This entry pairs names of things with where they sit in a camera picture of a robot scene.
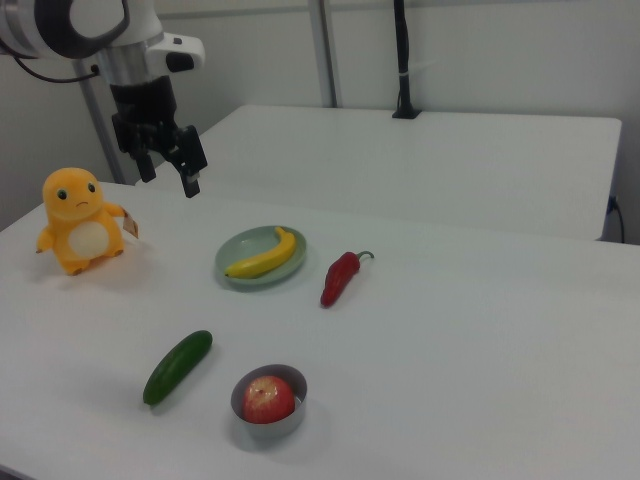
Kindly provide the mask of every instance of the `yellow banana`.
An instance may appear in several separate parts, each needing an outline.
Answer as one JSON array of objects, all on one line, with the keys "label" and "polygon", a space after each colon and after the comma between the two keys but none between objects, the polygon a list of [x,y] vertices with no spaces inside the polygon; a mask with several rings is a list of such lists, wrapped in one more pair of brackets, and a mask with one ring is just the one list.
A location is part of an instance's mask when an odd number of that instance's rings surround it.
[{"label": "yellow banana", "polygon": [[233,278],[256,278],[289,260],[296,251],[296,237],[282,227],[276,227],[276,233],[280,237],[280,243],[277,246],[267,252],[229,265],[224,274]]}]

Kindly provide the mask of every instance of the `green cucumber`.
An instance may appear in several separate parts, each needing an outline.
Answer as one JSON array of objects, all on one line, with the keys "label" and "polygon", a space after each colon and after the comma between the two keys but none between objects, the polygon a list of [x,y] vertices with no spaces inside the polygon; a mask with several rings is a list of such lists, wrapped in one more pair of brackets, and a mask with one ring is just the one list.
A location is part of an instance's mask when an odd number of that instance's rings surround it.
[{"label": "green cucumber", "polygon": [[144,403],[156,405],[164,400],[207,355],[212,343],[211,333],[199,330],[173,347],[149,377],[142,394]]}]

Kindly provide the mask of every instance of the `apple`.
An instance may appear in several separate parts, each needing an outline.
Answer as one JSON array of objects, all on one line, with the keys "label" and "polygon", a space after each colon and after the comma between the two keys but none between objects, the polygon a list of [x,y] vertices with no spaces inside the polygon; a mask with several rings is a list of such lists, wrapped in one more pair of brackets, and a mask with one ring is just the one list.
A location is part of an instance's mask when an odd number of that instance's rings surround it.
[{"label": "apple", "polygon": [[250,423],[273,423],[293,413],[296,400],[281,378],[267,375],[253,380],[242,398],[242,417]]}]

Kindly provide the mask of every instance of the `stuffed toy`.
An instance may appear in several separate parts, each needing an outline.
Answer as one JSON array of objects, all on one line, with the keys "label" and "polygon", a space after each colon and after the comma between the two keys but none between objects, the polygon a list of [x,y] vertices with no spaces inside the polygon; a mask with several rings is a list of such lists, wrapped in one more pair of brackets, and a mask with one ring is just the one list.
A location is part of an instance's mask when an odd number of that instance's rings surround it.
[{"label": "stuffed toy", "polygon": [[123,228],[138,238],[138,225],[120,205],[103,200],[100,184],[86,170],[53,172],[44,182],[42,198],[49,224],[38,237],[37,253],[53,249],[68,275],[78,275],[93,259],[116,257],[124,251],[113,217],[124,217]]}]

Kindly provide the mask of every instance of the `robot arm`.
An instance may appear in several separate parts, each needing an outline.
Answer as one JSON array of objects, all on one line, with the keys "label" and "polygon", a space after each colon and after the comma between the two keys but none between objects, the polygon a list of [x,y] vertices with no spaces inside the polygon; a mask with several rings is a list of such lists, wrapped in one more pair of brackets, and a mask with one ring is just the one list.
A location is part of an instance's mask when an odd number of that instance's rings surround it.
[{"label": "robot arm", "polygon": [[[106,32],[105,17],[117,18]],[[96,56],[118,113],[112,121],[118,146],[136,161],[144,182],[155,178],[149,150],[180,173],[187,197],[200,189],[207,166],[193,126],[174,121],[172,73],[204,63],[196,38],[165,33],[153,0],[0,0],[0,53],[16,58],[84,59]]]}]

